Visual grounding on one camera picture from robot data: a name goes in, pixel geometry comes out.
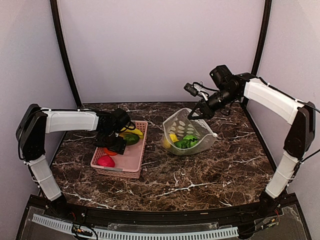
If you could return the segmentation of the pink plastic basket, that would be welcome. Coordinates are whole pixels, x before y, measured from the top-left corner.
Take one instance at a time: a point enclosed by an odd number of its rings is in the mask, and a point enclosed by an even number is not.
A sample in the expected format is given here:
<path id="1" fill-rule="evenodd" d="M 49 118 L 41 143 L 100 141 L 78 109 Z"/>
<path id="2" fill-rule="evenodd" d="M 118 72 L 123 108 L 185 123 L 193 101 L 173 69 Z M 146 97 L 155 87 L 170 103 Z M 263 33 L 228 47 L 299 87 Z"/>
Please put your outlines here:
<path id="1" fill-rule="evenodd" d="M 106 167 L 98 165 L 98 159 L 105 156 L 106 153 L 101 147 L 97 147 L 90 162 L 90 166 L 100 175 L 139 179 L 141 173 L 142 160 L 147 141 L 148 122 L 144 120 L 135 120 L 135 126 L 143 133 L 143 139 L 138 143 L 125 147 L 124 154 L 111 156 L 115 162 L 115 167 Z"/>

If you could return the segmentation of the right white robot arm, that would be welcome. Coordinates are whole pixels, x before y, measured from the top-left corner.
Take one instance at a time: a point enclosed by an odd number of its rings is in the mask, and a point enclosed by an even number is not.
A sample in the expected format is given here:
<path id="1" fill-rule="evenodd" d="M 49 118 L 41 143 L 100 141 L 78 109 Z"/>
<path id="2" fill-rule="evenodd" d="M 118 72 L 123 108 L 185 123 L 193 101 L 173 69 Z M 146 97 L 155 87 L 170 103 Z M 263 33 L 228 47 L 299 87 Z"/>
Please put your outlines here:
<path id="1" fill-rule="evenodd" d="M 266 217 L 277 207 L 280 195 L 306 160 L 304 155 L 316 135 L 317 109 L 312 102 L 298 100 L 261 77 L 247 72 L 234 75 L 226 65 L 217 66 L 209 75 L 218 89 L 196 104 L 188 115 L 189 120 L 210 119 L 227 104 L 246 98 L 268 108 L 290 125 L 280 163 L 255 205 L 255 213 Z"/>

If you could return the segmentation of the orange toy fruit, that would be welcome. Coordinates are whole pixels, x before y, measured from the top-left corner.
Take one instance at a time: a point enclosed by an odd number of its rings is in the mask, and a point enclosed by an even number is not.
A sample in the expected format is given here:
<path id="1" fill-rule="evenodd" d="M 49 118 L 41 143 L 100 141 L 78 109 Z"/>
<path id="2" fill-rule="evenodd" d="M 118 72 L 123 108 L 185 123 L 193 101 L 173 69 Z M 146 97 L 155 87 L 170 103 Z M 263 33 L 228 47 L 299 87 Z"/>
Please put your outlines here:
<path id="1" fill-rule="evenodd" d="M 117 152 L 114 152 L 114 151 L 111 151 L 111 150 L 108 150 L 106 147 L 103 148 L 103 151 L 106 155 L 108 156 L 116 156 L 118 153 Z"/>

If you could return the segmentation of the orange green toy mango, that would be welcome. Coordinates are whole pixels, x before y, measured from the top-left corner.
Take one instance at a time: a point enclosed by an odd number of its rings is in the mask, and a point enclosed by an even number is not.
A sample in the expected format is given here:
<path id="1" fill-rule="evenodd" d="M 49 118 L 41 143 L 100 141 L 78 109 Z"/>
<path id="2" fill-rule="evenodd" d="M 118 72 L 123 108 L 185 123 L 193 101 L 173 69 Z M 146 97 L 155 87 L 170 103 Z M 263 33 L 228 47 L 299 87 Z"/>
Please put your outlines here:
<path id="1" fill-rule="evenodd" d="M 140 137 L 136 134 L 125 134 L 123 139 L 126 141 L 127 146 L 132 146 L 139 142 Z"/>

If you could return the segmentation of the yellow toy banana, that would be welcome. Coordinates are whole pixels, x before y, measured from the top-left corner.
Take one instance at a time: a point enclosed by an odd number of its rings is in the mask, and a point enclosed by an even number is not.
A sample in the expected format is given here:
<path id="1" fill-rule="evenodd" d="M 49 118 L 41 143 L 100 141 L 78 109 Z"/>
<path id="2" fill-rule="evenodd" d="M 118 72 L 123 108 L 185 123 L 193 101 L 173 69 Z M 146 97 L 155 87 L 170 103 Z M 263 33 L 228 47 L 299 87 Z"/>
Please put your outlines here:
<path id="1" fill-rule="evenodd" d="M 138 128 L 135 129 L 130 129 L 130 128 L 123 128 L 122 130 L 124 130 L 124 132 L 122 132 L 121 134 L 133 134 L 133 135 L 137 135 L 140 139 L 144 138 L 144 134 L 141 130 L 139 130 Z"/>

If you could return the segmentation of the clear dotted zip bag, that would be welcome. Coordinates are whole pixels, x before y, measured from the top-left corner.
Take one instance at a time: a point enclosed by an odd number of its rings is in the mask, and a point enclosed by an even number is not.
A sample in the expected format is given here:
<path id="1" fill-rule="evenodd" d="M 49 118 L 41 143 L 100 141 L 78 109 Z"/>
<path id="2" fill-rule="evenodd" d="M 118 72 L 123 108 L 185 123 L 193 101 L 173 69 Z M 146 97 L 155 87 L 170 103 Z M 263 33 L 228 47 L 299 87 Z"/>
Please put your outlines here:
<path id="1" fill-rule="evenodd" d="M 163 137 L 169 138 L 169 134 L 176 134 L 179 141 L 187 135 L 193 135 L 198 138 L 198 143 L 191 148 L 177 148 L 174 143 L 171 143 L 170 148 L 165 148 L 177 156 L 193 155 L 208 150 L 218 137 L 203 119 L 189 120 L 188 115 L 190 112 L 190 108 L 182 108 L 162 123 L 164 130 L 161 139 L 162 146 Z"/>

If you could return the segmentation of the yellow toy lemon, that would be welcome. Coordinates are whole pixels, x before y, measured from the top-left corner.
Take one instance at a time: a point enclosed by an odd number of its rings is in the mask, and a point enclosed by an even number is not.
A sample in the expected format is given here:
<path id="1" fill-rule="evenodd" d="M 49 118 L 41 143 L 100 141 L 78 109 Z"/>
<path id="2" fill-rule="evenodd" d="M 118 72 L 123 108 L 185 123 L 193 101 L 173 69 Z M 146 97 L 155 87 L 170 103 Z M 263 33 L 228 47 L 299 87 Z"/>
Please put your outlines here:
<path id="1" fill-rule="evenodd" d="M 178 137 L 176 136 L 176 134 L 174 133 L 170 133 L 169 134 L 169 138 L 167 138 L 165 135 L 163 136 L 163 147 L 166 148 L 166 149 L 170 149 L 171 148 L 171 144 L 174 144 L 175 142 L 178 142 L 179 139 Z"/>

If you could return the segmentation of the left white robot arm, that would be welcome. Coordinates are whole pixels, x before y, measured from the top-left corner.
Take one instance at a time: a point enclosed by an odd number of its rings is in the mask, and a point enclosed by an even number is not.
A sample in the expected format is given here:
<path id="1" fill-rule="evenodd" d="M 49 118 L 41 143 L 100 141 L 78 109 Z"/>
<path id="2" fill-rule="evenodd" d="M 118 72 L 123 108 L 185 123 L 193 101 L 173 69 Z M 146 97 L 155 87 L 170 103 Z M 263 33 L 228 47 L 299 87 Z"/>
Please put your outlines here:
<path id="1" fill-rule="evenodd" d="M 28 167 L 33 181 L 60 218 L 67 218 L 71 208 L 58 186 L 46 159 L 46 135 L 55 132 L 96 132 L 95 145 L 124 154 L 126 140 L 119 136 L 133 125 L 128 113 L 117 108 L 112 112 L 92 109 L 50 109 L 31 104 L 17 130 L 18 157 Z"/>

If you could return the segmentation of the green toy watermelon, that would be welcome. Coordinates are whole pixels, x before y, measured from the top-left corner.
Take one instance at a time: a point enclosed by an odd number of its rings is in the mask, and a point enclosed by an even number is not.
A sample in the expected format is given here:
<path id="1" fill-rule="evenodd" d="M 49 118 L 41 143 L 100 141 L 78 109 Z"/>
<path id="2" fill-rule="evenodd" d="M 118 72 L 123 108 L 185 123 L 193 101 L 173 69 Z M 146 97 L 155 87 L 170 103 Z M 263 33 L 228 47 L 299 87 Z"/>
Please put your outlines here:
<path id="1" fill-rule="evenodd" d="M 199 139 L 194 135 L 186 135 L 182 140 L 178 140 L 174 145 L 179 149 L 189 149 L 194 147 Z"/>

